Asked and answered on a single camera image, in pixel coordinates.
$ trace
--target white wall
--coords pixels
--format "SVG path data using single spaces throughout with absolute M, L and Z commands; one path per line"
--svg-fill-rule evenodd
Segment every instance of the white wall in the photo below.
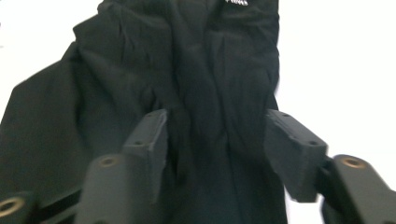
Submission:
M 0 1 L 0 117 L 12 88 L 58 61 L 73 26 L 101 1 Z M 394 0 L 280 0 L 280 110 L 370 162 L 396 189 Z M 321 223 L 318 204 L 288 201 L 290 224 Z
M 280 0 L 280 110 L 396 189 L 396 2 Z M 290 224 L 321 223 L 289 203 Z

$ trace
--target hole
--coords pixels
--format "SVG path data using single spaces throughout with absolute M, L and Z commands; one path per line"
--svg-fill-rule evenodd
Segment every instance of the hole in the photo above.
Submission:
M 109 167 L 117 164 L 117 159 L 115 157 L 106 157 L 99 161 L 102 167 Z
M 8 216 L 18 210 L 24 205 L 24 199 L 20 197 L 10 198 L 0 202 L 0 217 Z
M 141 142 L 141 141 L 135 141 L 135 142 L 134 142 L 134 145 L 140 147 L 140 146 L 143 146 L 143 142 Z
M 8 209 L 10 209 L 11 207 L 13 207 L 15 205 L 15 202 L 10 202 L 10 203 L 5 203 L 0 207 L 0 211 L 4 212 L 7 211 Z
M 343 164 L 352 168 L 362 169 L 365 167 L 364 163 L 354 158 L 343 158 Z

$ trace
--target white logo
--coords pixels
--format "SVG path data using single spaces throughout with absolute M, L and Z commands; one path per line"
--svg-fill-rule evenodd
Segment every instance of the white logo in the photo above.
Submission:
M 237 5 L 241 5 L 241 6 L 247 6 L 248 5 L 248 1 L 247 0 L 225 0 L 225 2 L 231 2 Z

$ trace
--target metal rivet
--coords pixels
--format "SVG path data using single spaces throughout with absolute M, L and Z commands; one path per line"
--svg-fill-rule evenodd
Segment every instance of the metal rivet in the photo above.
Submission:
M 366 167 L 366 165 L 357 159 L 351 158 L 351 157 L 346 157 L 342 159 L 342 162 L 344 165 L 356 168 L 356 169 L 363 169 Z
M 118 160 L 116 157 L 104 157 L 99 161 L 100 166 L 110 167 L 117 164 Z
M 20 210 L 24 206 L 24 199 L 13 197 L 0 202 L 0 217 L 5 217 Z

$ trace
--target black fabric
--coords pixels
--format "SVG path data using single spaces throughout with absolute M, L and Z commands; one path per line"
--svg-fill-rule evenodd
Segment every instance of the black fabric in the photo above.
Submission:
M 278 5 L 245 3 L 103 2 L 59 62 L 12 92 L 0 194 L 34 190 L 45 203 L 79 188 L 93 158 L 120 151 L 146 113 L 165 108 L 161 199 L 142 223 L 286 223 L 283 187 L 263 155 Z

